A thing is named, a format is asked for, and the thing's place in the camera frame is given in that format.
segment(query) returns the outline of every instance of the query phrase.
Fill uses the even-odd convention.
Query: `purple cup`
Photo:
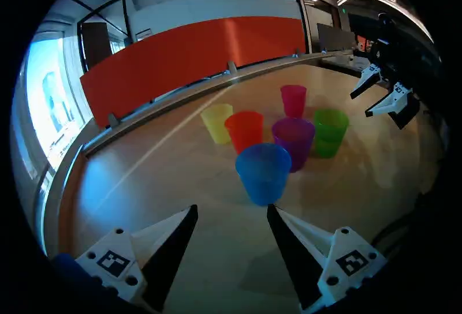
[[[292,158],[290,172],[300,170],[310,153],[315,134],[314,125],[301,118],[284,118],[277,121],[271,131],[274,143],[287,150]]]

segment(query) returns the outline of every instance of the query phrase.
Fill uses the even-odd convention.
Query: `blue cup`
[[[289,153],[279,145],[260,143],[242,151],[236,159],[236,171],[252,202],[275,203],[284,192],[292,167]]]

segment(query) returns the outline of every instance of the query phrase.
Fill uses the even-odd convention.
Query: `orange cup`
[[[225,127],[238,154],[263,142],[263,116],[255,111],[233,114],[225,121]]]

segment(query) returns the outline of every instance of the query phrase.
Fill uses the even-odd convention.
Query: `wooden table surface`
[[[199,220],[164,313],[299,313],[266,209],[249,201],[232,145],[215,145],[199,113],[212,103],[258,111],[271,141],[271,125],[284,116],[284,84],[308,88],[308,120],[318,108],[344,111],[351,126],[337,156],[309,158],[289,176],[277,204],[328,231],[350,226],[370,241],[429,188],[440,151],[422,113],[403,130],[388,115],[366,118],[365,109],[386,91],[372,87],[351,100],[356,82],[331,70],[292,66],[190,102],[111,143],[83,172],[74,257],[115,227],[137,231],[197,204]]]

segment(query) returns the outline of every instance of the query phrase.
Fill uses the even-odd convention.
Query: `orange panel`
[[[173,89],[243,66],[305,52],[301,21],[234,17],[199,22],[150,36],[98,63],[80,78],[96,123],[109,124]]]

